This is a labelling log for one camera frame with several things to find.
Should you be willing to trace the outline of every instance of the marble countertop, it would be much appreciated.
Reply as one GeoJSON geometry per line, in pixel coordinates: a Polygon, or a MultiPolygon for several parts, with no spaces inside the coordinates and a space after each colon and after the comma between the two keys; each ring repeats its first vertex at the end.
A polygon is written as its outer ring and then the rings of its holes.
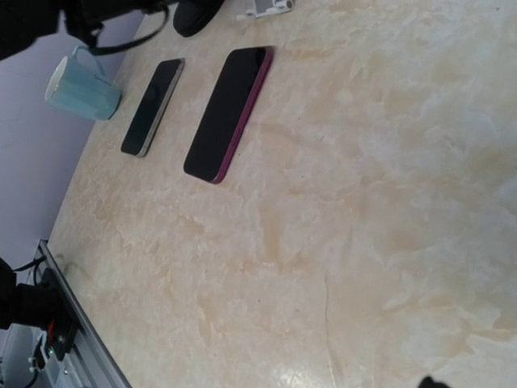
{"type": "Polygon", "coordinates": [[[517,4],[300,0],[238,22],[242,8],[127,55],[124,101],[95,126],[50,240],[128,380],[513,388],[517,4]],[[229,173],[193,179],[183,161],[224,60],[253,45],[275,61],[229,173]],[[149,154],[122,154],[176,57],[149,154]]]}

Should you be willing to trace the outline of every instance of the phone case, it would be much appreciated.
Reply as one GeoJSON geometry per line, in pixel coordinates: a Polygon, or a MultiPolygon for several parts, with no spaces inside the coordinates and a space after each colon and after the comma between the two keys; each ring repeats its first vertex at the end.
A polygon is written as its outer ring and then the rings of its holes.
{"type": "Polygon", "coordinates": [[[253,111],[253,107],[257,102],[259,92],[262,89],[264,81],[266,80],[267,72],[271,68],[271,63],[273,62],[274,55],[275,49],[273,47],[267,47],[264,62],[262,63],[262,66],[258,71],[257,78],[255,79],[255,82],[251,88],[251,92],[248,96],[248,100],[246,101],[246,105],[244,106],[244,109],[242,109],[241,117],[239,118],[235,132],[233,133],[232,140],[229,143],[229,147],[226,150],[226,154],[223,158],[221,168],[217,172],[216,178],[211,183],[220,183],[225,178],[226,173],[228,172],[229,164],[232,162],[232,158],[235,155],[235,151],[237,149],[239,141],[241,140],[242,133],[244,132],[244,127],[246,127],[246,123],[250,119],[251,111],[253,111]]]}

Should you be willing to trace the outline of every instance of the silver phone frame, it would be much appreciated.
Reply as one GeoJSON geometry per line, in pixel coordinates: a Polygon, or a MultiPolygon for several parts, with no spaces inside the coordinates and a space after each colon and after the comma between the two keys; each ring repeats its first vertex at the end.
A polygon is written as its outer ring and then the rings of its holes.
{"type": "Polygon", "coordinates": [[[167,105],[169,104],[170,98],[172,97],[172,93],[174,92],[174,89],[176,88],[176,85],[178,84],[179,76],[181,75],[181,73],[183,72],[183,68],[185,67],[184,58],[173,59],[171,61],[180,61],[180,64],[178,66],[178,69],[176,70],[176,74],[172,78],[172,81],[170,81],[169,88],[167,89],[167,92],[166,92],[165,96],[163,97],[162,104],[160,105],[160,108],[158,109],[156,116],[154,117],[153,123],[151,124],[151,128],[149,129],[149,132],[147,133],[147,137],[145,138],[144,145],[140,149],[140,152],[138,154],[134,155],[137,158],[143,158],[149,152],[151,142],[154,139],[154,135],[155,135],[156,131],[158,130],[158,127],[160,126],[160,122],[162,121],[163,114],[165,113],[165,109],[166,109],[167,105]]]}

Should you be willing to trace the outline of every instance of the smartphone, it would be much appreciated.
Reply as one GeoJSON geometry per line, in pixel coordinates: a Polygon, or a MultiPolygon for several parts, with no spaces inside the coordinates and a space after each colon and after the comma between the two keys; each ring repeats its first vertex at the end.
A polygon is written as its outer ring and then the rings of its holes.
{"type": "Polygon", "coordinates": [[[122,142],[122,152],[139,158],[147,155],[184,66],[183,59],[158,65],[122,142]]]}
{"type": "Polygon", "coordinates": [[[183,169],[210,183],[226,175],[271,66],[272,47],[230,53],[208,101],[183,169]]]}

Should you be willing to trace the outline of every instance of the light blue mug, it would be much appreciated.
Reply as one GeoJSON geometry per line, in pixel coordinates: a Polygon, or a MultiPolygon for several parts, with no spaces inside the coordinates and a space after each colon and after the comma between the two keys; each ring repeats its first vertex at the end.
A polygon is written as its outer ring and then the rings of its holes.
{"type": "Polygon", "coordinates": [[[45,101],[52,105],[93,120],[109,120],[119,107],[121,91],[106,77],[98,58],[98,71],[78,61],[78,46],[72,55],[64,57],[50,78],[45,101]]]}

